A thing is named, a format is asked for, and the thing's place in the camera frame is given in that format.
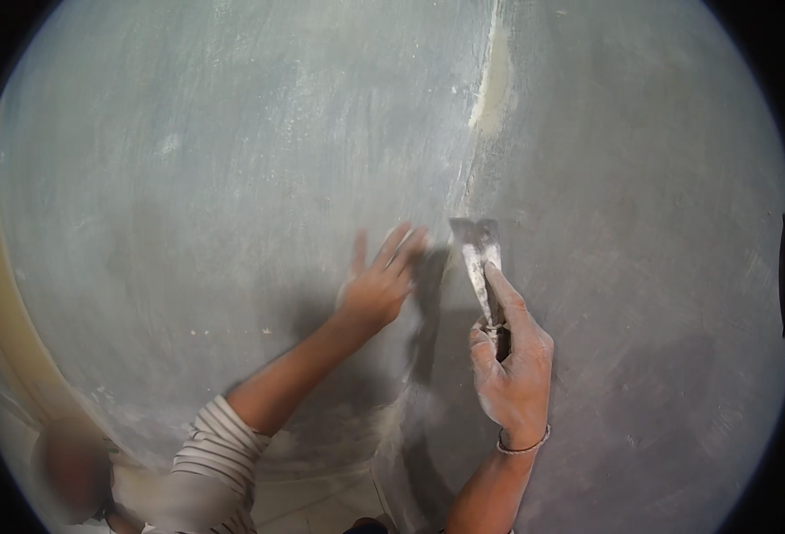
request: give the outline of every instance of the hand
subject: hand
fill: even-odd
[[[369,336],[374,336],[398,317],[404,299],[412,292],[411,263],[425,249],[428,230],[420,227],[402,243],[409,230],[407,222],[393,230],[368,269],[366,233],[360,230],[356,235],[349,276],[353,280],[345,287],[338,313]]]
[[[523,297],[502,271],[487,262],[484,274],[511,331],[511,352],[499,363],[493,341],[483,331],[484,319],[472,326],[469,355],[475,369],[475,390],[487,416],[505,429],[506,446],[528,449],[546,432],[555,344],[529,315]]]

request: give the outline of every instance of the plaster dust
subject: plaster dust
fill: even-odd
[[[507,46],[507,34],[499,16],[497,0],[491,20],[488,60],[484,65],[478,99],[469,117],[469,127],[478,126],[484,135],[494,135],[503,126],[507,103],[510,100],[514,72]]]

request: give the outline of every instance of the scraper blade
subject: scraper blade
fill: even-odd
[[[504,326],[505,318],[502,310],[491,285],[484,276],[484,265],[487,262],[493,262],[502,270],[499,223],[495,219],[482,219],[475,222],[471,219],[453,218],[449,219],[449,225],[455,241],[461,247],[469,280],[487,320],[485,330],[495,344],[496,358],[502,361],[508,354],[510,332]]]

